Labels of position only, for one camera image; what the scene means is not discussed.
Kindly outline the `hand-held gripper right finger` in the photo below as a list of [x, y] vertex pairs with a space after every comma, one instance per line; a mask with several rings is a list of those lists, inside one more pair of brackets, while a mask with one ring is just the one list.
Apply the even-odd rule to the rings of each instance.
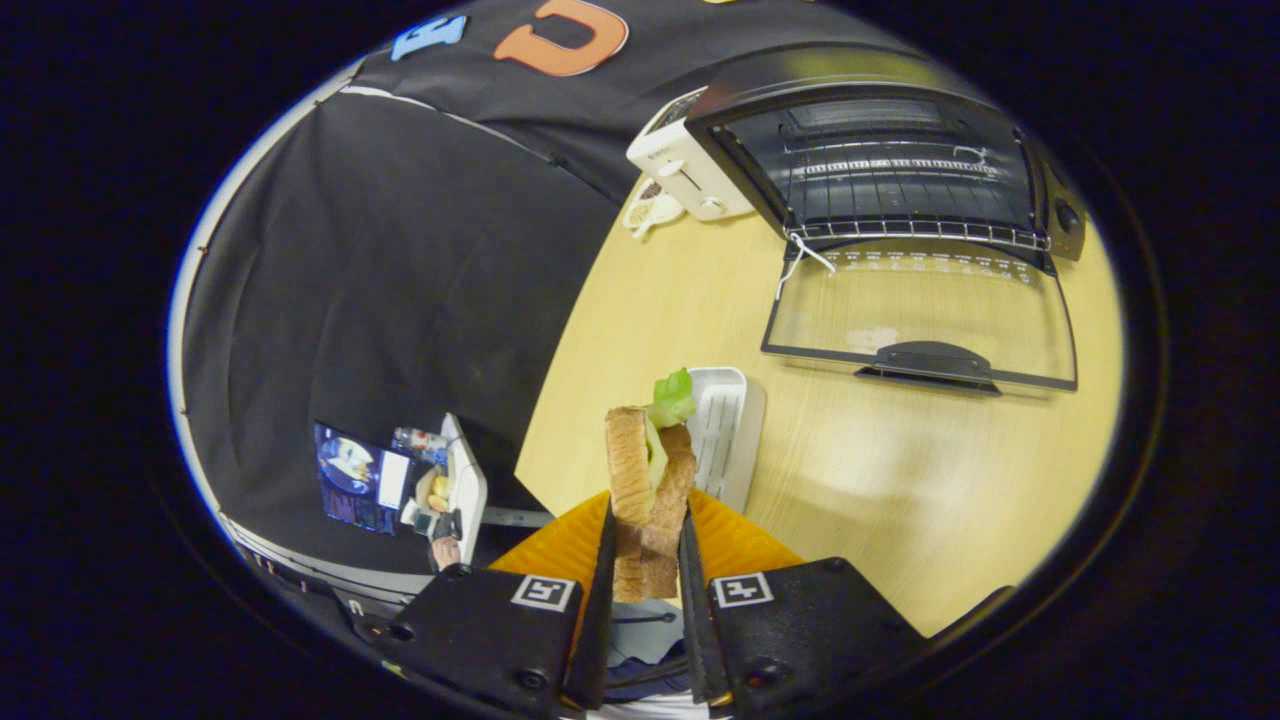
[[846, 559], [800, 559], [699, 489], [687, 505], [685, 647], [694, 697], [712, 716], [832, 712], [925, 652], [924, 635]]

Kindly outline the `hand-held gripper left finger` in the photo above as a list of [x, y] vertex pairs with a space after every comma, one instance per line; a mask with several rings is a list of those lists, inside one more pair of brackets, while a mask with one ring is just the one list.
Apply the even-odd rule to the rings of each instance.
[[375, 635], [384, 666], [465, 716], [580, 716], [605, 684], [616, 523], [600, 492], [490, 568], [452, 565]]

